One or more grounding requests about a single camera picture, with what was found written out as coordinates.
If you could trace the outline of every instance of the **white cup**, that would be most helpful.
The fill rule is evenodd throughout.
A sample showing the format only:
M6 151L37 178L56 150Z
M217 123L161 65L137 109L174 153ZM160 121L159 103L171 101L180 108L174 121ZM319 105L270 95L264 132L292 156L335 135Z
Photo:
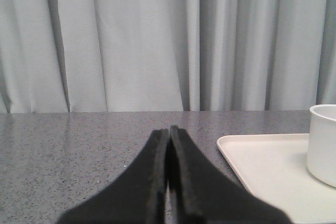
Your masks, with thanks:
M336 187L336 104L315 105L310 113L308 170Z

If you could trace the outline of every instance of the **gray countertop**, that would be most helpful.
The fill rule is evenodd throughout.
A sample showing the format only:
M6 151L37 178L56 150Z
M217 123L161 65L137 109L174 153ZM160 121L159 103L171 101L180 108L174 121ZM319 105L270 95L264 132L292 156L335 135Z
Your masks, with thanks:
M0 223L55 223L121 174L155 129L185 128L239 183L217 149L218 138L308 133L309 122L308 111L0 114Z

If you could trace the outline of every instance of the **white curtain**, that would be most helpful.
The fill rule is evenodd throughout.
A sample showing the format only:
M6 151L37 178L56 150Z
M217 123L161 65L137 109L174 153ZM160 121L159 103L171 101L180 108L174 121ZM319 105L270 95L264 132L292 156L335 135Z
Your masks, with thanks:
M336 0L0 0L0 112L336 103Z

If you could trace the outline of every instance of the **table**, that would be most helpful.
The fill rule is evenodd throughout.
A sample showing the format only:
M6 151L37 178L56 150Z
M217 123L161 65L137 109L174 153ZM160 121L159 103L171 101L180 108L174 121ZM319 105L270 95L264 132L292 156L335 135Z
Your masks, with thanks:
M309 111L0 114L0 223L55 223L121 174L155 129L185 128L239 184L217 149L218 138L308 133L309 122Z

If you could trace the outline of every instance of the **white tray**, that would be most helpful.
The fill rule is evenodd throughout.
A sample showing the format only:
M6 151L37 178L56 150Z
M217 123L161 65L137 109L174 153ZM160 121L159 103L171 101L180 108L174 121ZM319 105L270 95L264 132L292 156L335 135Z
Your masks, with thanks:
M306 168L309 134L223 136L217 146L245 188L294 223L336 223L336 188Z

